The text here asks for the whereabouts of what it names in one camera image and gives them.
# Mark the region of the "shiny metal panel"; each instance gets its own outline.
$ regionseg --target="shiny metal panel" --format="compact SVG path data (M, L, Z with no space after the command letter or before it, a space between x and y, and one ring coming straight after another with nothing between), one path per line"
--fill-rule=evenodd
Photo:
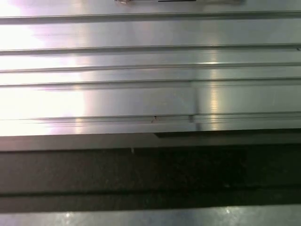
M185 115L195 113L193 99L193 90L185 88L72 91L2 89L0 118Z
M247 0L241 4L212 0L199 2L157 2L156 0L136 0L130 5L119 5L113 0L2 0L0 16L69 16L69 15L114 15L148 13L214 13L214 12L258 12L258 11L299 11L299 0Z
M0 25L0 50L294 44L300 30L297 18Z
M300 128L300 12L2 0L0 136Z
M97 71L62 71L35 73L2 73L0 86L32 85L32 84L70 84L70 83L98 83L98 84L131 84L131 82L160 81L162 86L167 81L214 81L214 80L266 80L274 79L285 82L284 79L299 79L300 66L274 67L224 67L224 68L145 68L123 70Z
M97 69L147 68L147 75L153 75L155 68L181 67L225 67L225 66L285 66L300 65L301 52L296 49L280 50L186 50L154 51L143 53L77 53L36 54L0 56L0 72L51 72Z
M299 205L0 215L2 226L77 226L83 224L86 226L297 226L300 220Z

